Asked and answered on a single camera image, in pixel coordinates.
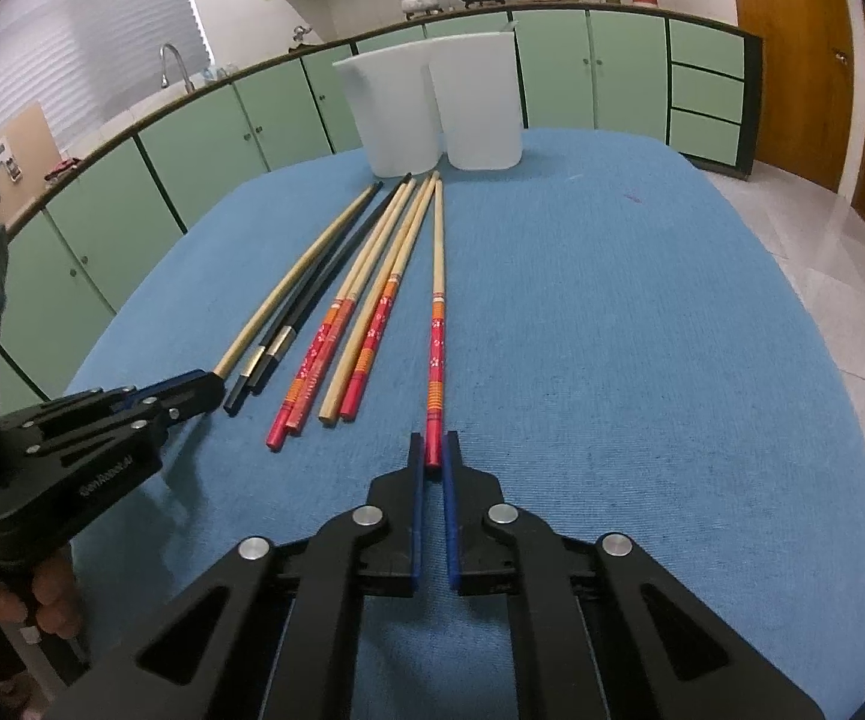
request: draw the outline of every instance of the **table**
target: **table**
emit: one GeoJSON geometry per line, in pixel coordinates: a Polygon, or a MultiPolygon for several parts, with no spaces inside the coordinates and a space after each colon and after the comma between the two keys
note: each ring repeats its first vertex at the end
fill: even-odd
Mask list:
{"type": "MultiPolygon", "coordinates": [[[[775,261],[647,138],[530,130],[514,169],[444,177],[445,424],[467,463],[563,535],[629,533],[830,720],[848,717],[865,695],[865,446],[775,261]]],[[[371,180],[352,151],[230,193],[70,391],[212,367],[371,180]]],[[[309,536],[405,462],[424,429],[430,290],[431,215],[356,423],[263,445],[324,306],[263,396],[176,432],[162,474],[76,539],[95,652],[244,536],[309,536]]],[[[354,717],[515,716],[504,605],[448,592],[441,512],[430,483],[418,598],[367,603],[354,717]]]]}

